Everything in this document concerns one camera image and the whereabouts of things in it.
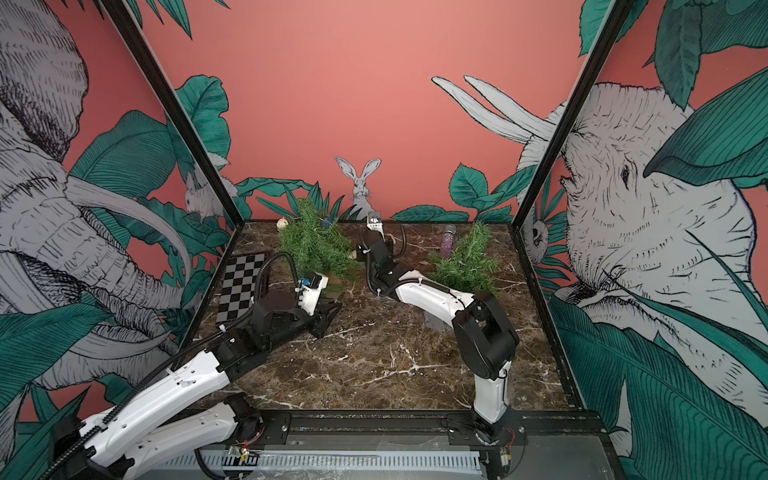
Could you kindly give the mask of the rattan ball string light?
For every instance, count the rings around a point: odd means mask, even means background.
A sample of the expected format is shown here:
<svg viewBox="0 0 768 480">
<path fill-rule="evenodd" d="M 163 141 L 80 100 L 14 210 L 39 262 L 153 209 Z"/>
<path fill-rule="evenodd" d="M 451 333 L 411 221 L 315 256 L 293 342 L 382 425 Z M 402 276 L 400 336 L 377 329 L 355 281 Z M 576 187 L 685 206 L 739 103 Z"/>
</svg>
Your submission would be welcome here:
<svg viewBox="0 0 768 480">
<path fill-rule="evenodd" d="M 310 262 L 353 261 L 356 254 L 350 240 L 329 218 L 281 219 L 278 238 L 282 250 Z"/>
</svg>

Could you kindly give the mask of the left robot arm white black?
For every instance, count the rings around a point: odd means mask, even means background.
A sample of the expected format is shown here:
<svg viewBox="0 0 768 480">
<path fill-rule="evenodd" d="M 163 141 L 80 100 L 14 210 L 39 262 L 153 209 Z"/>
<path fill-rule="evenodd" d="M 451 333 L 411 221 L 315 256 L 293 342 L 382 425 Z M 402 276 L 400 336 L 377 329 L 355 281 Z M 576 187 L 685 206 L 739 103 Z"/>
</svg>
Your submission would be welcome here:
<svg viewBox="0 0 768 480">
<path fill-rule="evenodd" d="M 341 309 L 323 297 L 328 277 L 292 270 L 292 290 L 271 291 L 263 278 L 280 259 L 295 265 L 287 252 L 270 257 L 256 277 L 246 312 L 190 345 L 186 363 L 161 364 L 104 413 L 59 421 L 52 430 L 51 462 L 41 478 L 137 479 L 181 454 L 225 441 L 238 455 L 248 455 L 268 422 L 245 394 L 230 395 L 201 413 L 180 414 L 264 364 L 274 349 L 305 332 L 317 338 L 327 332 Z"/>
</svg>

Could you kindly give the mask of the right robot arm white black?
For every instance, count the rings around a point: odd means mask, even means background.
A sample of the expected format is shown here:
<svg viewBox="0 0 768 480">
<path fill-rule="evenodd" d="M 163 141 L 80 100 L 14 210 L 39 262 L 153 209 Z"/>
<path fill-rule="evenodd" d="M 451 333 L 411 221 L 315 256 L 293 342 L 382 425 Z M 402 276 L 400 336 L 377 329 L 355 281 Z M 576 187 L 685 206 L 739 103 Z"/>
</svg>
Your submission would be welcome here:
<svg viewBox="0 0 768 480">
<path fill-rule="evenodd" d="M 488 446 L 513 444 L 521 435 L 507 384 L 520 339 L 498 299 L 488 291 L 452 289 L 398 262 L 381 232 L 363 229 L 359 237 L 358 257 L 374 295 L 418 307 L 452 329 L 460 356 L 474 375 L 476 438 Z"/>
</svg>

